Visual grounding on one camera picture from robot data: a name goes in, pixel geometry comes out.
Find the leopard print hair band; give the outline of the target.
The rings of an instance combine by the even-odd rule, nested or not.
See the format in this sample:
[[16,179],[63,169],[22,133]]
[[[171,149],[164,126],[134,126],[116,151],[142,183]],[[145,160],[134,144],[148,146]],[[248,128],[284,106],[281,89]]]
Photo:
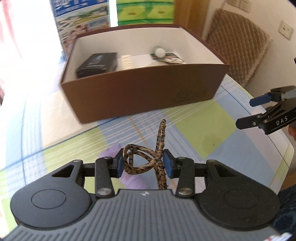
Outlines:
[[147,163],[138,167],[133,165],[131,174],[143,174],[151,169],[154,169],[159,190],[166,190],[168,187],[166,171],[162,161],[165,147],[165,136],[166,120],[162,119],[159,124],[155,150],[136,144],[128,144],[123,148],[123,163],[125,165],[125,171],[128,171],[128,168],[130,167],[129,163],[132,163],[134,155],[144,158]]

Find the green round-pattern packet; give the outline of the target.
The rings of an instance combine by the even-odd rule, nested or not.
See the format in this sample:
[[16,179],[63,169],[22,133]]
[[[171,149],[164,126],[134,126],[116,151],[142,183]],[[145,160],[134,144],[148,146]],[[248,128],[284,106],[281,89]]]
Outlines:
[[174,53],[166,53],[164,57],[157,57],[156,54],[151,53],[150,56],[154,61],[161,61],[170,64],[181,64],[184,62],[183,59],[181,59]]

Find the black product box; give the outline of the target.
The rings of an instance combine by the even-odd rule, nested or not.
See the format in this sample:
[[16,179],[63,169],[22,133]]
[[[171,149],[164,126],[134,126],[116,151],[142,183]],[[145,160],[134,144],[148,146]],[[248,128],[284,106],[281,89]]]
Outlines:
[[117,68],[117,53],[92,54],[77,69],[78,78],[114,72]]

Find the purple cream tube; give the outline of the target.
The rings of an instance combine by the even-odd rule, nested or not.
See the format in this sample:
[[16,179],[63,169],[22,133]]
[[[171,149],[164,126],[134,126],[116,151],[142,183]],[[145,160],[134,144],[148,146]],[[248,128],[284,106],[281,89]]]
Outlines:
[[[111,146],[109,146],[106,150],[104,150],[101,154],[99,154],[99,158],[102,157],[113,157],[118,154],[120,149],[122,148],[121,144],[115,143]],[[133,159],[132,163],[129,162],[129,168],[128,171],[123,171],[121,177],[119,178],[121,183],[123,184],[125,189],[137,189],[137,190],[145,190],[148,189],[148,185],[145,183],[145,181],[140,177],[140,174],[131,174],[133,166]]]

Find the white green medicine bottle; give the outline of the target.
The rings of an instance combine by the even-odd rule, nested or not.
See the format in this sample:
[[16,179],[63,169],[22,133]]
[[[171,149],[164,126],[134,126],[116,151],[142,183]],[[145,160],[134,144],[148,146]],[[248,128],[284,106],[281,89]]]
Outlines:
[[166,51],[161,47],[155,47],[154,54],[157,58],[163,58],[166,55]]

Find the brown quilted chair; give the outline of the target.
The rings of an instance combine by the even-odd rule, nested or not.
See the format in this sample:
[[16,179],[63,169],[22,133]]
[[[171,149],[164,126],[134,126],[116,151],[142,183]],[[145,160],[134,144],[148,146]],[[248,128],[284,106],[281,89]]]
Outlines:
[[272,38],[250,19],[216,9],[206,42],[229,63],[227,74],[246,87],[262,63]]

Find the plaid tablecloth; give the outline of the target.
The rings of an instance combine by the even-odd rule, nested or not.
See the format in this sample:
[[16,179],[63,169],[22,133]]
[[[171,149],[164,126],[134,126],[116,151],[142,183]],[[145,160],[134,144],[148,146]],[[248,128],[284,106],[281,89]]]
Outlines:
[[209,101],[82,125],[62,90],[62,66],[26,94],[7,93],[1,106],[1,236],[16,226],[12,195],[74,159],[94,162],[126,144],[154,148],[158,126],[166,119],[165,146],[175,156],[197,162],[216,159],[279,191],[295,166],[295,142],[286,131],[269,136],[258,128],[238,130],[238,118],[262,113],[249,105],[250,94],[225,76]]

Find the brown cardboard storage box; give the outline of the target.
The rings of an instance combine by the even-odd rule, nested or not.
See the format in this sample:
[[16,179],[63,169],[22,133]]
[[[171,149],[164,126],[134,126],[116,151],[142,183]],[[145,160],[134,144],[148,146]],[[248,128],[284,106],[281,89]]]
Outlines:
[[[181,64],[154,61],[155,47]],[[134,68],[78,78],[92,54],[131,55]],[[129,25],[76,37],[60,84],[79,122],[115,118],[212,99],[229,63],[192,31],[173,24]]]

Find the wooden door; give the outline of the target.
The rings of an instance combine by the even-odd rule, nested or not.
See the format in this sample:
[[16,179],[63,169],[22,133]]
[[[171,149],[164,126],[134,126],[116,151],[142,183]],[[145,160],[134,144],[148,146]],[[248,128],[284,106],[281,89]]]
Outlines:
[[175,0],[174,24],[201,37],[208,13],[209,0]]

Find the blue milk carton box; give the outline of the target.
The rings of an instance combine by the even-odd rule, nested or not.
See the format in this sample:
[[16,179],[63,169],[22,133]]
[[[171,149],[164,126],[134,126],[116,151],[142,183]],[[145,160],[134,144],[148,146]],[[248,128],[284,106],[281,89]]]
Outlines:
[[66,57],[77,35],[110,26],[108,1],[51,0],[50,4]]

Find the green tissue multipack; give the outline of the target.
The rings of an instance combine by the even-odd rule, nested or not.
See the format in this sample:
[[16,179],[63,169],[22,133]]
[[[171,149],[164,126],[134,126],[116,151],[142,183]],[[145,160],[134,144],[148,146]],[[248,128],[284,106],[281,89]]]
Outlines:
[[119,26],[136,24],[172,24],[175,1],[116,1]]

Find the wall power socket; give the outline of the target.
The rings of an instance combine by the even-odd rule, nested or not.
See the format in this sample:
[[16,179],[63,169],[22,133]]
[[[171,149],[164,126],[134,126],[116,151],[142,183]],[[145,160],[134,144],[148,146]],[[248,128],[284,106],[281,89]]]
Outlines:
[[280,26],[278,29],[278,32],[282,34],[286,39],[290,40],[293,35],[293,27],[291,27],[288,23],[285,21],[280,22]]

